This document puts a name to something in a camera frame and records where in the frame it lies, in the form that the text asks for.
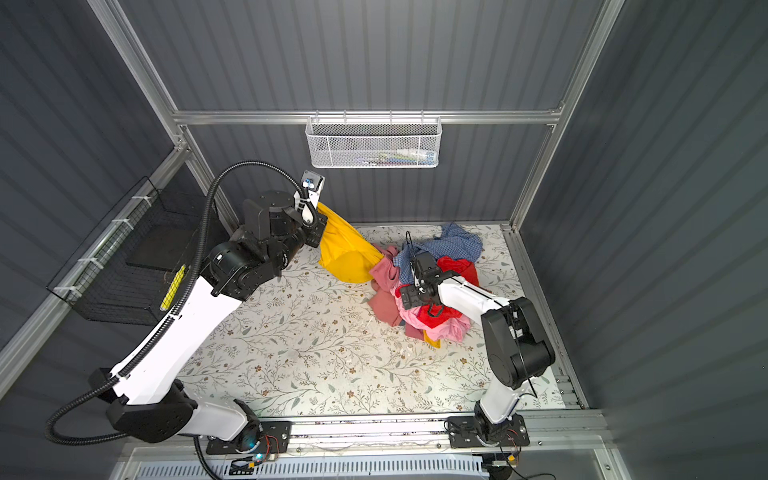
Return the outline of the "yellow cloth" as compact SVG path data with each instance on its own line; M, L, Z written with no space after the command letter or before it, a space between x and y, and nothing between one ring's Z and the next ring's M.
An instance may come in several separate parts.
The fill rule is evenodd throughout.
M319 265L344 283L370 281L370 271L383 259L383 254L329 207L319 203L317 209L327 217L319 245Z

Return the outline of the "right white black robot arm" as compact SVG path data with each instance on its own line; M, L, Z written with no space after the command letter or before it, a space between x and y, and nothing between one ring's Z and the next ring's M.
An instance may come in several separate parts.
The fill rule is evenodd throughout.
M555 362L552 342L534 304L525 297L496 296L453 271L444 271L428 252L410 259L414 283L401 290L406 308L448 307L479 325L492 377L472 417L444 421L453 449L521 448L530 444L523 397L533 396L534 377Z

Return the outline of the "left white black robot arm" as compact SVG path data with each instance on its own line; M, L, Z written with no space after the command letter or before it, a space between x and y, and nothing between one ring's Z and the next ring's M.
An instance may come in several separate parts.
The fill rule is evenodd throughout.
M245 222L229 240L202 250L173 308L142 343L100 380L115 437L159 443L176 435L243 442L258 419L242 401L227 406L185 391L178 375L207 337L255 290L279 277L304 246L318 247L326 216L319 194L269 191L243 203Z

